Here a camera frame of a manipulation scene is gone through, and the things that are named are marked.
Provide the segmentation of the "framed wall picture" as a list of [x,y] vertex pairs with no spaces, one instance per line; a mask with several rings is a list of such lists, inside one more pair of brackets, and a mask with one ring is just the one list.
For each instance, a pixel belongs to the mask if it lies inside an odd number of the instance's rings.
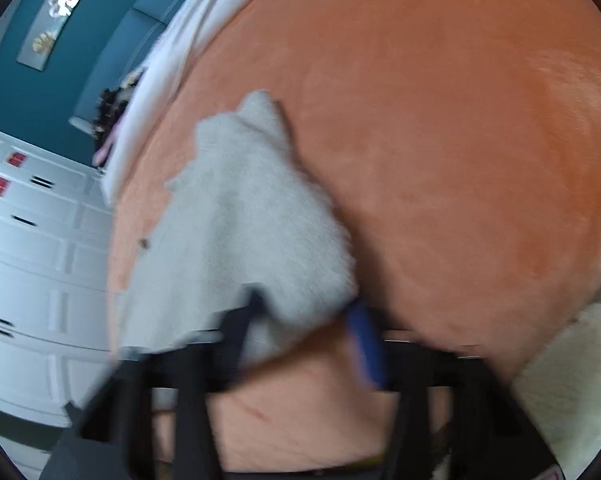
[[58,36],[80,0],[44,0],[20,47],[16,61],[42,72]]

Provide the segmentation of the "teal upholstered headboard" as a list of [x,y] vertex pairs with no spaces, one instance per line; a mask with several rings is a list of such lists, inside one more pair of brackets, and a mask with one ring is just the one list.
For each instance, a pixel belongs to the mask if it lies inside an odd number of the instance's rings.
[[101,51],[69,123],[91,136],[99,95],[119,86],[150,52],[157,38],[186,0],[136,0]]

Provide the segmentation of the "white panelled wardrobe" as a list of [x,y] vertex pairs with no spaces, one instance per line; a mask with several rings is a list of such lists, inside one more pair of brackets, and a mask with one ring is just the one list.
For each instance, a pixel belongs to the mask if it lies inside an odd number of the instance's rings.
[[0,131],[0,445],[28,479],[110,360],[112,223],[95,170]]

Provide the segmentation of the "dark patterned garment pile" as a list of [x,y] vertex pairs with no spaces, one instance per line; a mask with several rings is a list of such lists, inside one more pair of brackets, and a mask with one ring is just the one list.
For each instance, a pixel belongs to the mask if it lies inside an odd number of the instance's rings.
[[110,152],[116,142],[117,124],[125,113],[136,87],[145,70],[137,67],[130,72],[122,83],[115,89],[105,89],[99,96],[96,107],[96,118],[93,123],[94,155],[92,165],[99,170],[103,169]]

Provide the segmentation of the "white bed sheet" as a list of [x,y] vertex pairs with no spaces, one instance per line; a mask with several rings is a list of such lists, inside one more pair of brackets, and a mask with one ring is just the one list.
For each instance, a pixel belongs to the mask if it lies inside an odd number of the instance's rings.
[[252,0],[186,0],[143,61],[143,74],[116,128],[101,190],[113,208],[148,137],[177,95],[181,80],[238,11]]

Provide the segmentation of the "light grey knit sweater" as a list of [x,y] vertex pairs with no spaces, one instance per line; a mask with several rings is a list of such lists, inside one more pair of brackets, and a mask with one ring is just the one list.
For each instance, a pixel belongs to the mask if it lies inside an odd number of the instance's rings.
[[215,328],[257,287],[266,312],[243,359],[290,350],[357,293],[350,237],[296,160],[265,91],[199,122],[197,154],[167,186],[170,202],[115,302],[120,347],[160,351]]

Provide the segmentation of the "orange plush bed blanket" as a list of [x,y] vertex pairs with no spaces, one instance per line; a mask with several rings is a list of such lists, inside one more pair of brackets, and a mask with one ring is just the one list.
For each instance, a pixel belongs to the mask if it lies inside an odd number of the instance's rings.
[[269,91],[393,324],[512,376],[601,286],[601,14],[591,0],[253,0],[148,124],[114,198],[110,290],[194,156]]

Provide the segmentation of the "cream fluffy rug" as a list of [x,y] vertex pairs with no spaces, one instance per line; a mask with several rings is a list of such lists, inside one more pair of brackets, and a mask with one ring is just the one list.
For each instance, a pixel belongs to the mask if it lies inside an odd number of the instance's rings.
[[601,450],[601,304],[583,309],[514,389],[565,476],[578,478]]

